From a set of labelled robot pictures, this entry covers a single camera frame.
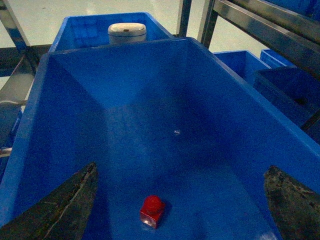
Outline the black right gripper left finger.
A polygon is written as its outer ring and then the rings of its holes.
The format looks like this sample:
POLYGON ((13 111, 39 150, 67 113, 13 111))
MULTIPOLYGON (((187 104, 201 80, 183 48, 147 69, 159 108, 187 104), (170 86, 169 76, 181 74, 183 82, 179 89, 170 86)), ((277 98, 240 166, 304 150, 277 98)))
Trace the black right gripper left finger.
POLYGON ((98 189, 91 162, 0 229, 2 240, 80 240, 98 189))

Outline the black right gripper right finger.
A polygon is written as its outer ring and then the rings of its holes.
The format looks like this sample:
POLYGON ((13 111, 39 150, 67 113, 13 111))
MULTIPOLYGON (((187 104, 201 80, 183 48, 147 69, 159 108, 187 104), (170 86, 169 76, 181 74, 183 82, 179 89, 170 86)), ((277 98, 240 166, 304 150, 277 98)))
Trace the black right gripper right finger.
POLYGON ((284 240, 320 238, 320 195, 275 165, 263 174, 273 221, 284 240))

